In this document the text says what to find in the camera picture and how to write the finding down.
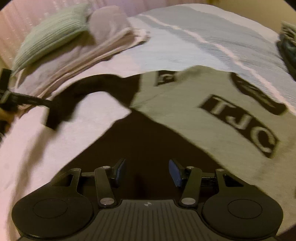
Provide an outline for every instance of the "curtain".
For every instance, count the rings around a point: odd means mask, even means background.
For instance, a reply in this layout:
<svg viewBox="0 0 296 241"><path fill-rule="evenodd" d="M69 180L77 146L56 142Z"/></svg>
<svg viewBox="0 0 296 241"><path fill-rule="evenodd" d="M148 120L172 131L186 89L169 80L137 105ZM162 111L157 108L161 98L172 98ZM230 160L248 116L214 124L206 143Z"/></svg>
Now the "curtain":
<svg viewBox="0 0 296 241"><path fill-rule="evenodd" d="M90 12L117 5L128 16L134 16L154 8L206 0L12 0L0 11L0 58L11 67L18 48L34 26L62 8L83 2L90 3Z"/></svg>

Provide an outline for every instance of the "green striped pillow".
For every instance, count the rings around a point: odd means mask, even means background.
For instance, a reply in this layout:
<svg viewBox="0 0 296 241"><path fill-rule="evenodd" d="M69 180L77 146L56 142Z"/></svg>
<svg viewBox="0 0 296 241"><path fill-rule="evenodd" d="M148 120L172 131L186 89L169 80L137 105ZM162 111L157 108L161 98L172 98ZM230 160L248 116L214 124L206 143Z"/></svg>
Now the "green striped pillow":
<svg viewBox="0 0 296 241"><path fill-rule="evenodd" d="M32 28L12 64L13 75L49 52L88 31L87 3L65 8Z"/></svg>

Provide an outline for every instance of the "white fabric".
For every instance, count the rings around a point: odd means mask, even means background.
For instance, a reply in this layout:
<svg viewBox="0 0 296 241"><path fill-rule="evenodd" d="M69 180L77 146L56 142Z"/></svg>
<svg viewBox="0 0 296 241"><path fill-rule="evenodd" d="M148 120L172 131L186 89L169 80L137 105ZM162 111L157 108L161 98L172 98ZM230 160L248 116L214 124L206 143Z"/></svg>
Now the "white fabric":
<svg viewBox="0 0 296 241"><path fill-rule="evenodd" d="M199 11L212 9L212 13L223 14L224 18L237 18L240 24L257 29L262 36L270 36L271 39L274 37L269 29L260 27L251 20L234 16L232 13L212 6L205 7L205 5L198 4L196 7L203 8L202 10L199 8ZM134 27L141 28L137 26L139 22L137 19L130 18L130 20ZM149 41L149 44L151 43L153 43L153 35ZM139 66L137 60L129 55L131 51L137 53L137 50L148 48L148 46L150 46L148 43L137 46L119 53L109 61L94 65L65 82L54 92L54 95L71 83L95 74L117 74L126 77L148 70L156 70L156 68L169 69L170 65L165 61L160 61L158 66L154 66L152 62L147 62L145 67ZM202 51L199 54L198 58L201 63L202 61L203 63L208 62L210 67L215 65L217 68L226 70L225 65L213 56ZM56 134L43 125L46 116L44 107L35 107L17 120L0 148L0 168L3 170L0 180L0 240L15 241L18 238L10 214L17 200L49 182L64 165L102 136L114 121L124 118L129 112L109 94L97 92L88 95L79 103L73 119L62 123ZM291 223L283 226L281 231L287 229L289 225Z"/></svg>

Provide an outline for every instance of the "metal screw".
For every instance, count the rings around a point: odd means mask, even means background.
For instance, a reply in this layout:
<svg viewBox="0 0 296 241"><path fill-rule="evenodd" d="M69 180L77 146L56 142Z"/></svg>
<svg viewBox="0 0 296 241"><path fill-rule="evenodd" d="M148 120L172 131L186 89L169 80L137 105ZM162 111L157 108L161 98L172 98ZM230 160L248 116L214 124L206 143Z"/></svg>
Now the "metal screw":
<svg viewBox="0 0 296 241"><path fill-rule="evenodd" d="M195 199L191 197L185 197L181 200L181 203L183 203L184 205L192 205L195 203Z"/></svg>
<svg viewBox="0 0 296 241"><path fill-rule="evenodd" d="M111 205L115 202L115 200L113 198L110 197L104 197L100 200L100 203L103 205Z"/></svg>

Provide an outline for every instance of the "mattress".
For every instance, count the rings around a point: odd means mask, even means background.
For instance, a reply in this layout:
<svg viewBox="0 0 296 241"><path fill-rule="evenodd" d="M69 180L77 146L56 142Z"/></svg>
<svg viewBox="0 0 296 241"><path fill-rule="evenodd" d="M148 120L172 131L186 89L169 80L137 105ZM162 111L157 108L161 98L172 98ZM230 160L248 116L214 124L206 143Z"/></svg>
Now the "mattress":
<svg viewBox="0 0 296 241"><path fill-rule="evenodd" d="M296 114L296 85L276 50L277 34L264 26L219 8L183 4L154 9L129 18L135 28L150 32L150 40L100 62L63 83L96 74L127 77L147 71L180 71L194 65L237 73ZM67 163L100 138L131 110L106 92L84 98L73 117L58 131L45 127L47 110L35 107L17 120L0 148L0 239L19 237L11 208L20 198L49 182ZM279 233L296 223L295 162L266 167L277 173L262 189L284 211Z"/></svg>

